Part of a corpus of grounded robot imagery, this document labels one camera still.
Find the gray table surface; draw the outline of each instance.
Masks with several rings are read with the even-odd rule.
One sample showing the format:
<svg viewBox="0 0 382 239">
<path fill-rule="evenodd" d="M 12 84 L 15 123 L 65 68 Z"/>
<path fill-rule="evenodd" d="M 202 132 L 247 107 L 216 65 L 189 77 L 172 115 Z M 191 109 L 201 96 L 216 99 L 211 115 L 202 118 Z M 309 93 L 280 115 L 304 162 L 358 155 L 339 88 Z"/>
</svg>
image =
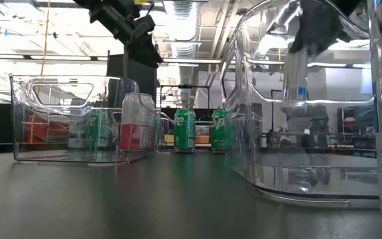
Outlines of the gray table surface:
<svg viewBox="0 0 382 239">
<path fill-rule="evenodd" d="M 378 239 L 382 217 L 264 199 L 222 155 L 89 167 L 0 154 L 0 238 Z"/>
</svg>

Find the green soda can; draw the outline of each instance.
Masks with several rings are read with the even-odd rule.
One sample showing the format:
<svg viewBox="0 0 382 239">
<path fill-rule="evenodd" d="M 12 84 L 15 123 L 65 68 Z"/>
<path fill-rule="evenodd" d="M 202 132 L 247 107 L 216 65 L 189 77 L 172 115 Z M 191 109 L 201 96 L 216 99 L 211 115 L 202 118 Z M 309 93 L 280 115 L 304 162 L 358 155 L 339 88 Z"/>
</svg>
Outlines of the green soda can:
<svg viewBox="0 0 382 239">
<path fill-rule="evenodd" d="M 225 114 L 223 110 L 215 110 L 212 114 L 210 143 L 212 149 L 226 149 Z"/>
<path fill-rule="evenodd" d="M 196 146 L 196 114 L 193 109 L 178 109 L 173 131 L 175 149 L 194 149 Z"/>
<path fill-rule="evenodd" d="M 88 119 L 88 147 L 91 150 L 109 146 L 109 115 L 105 109 L 94 109 Z"/>
</svg>

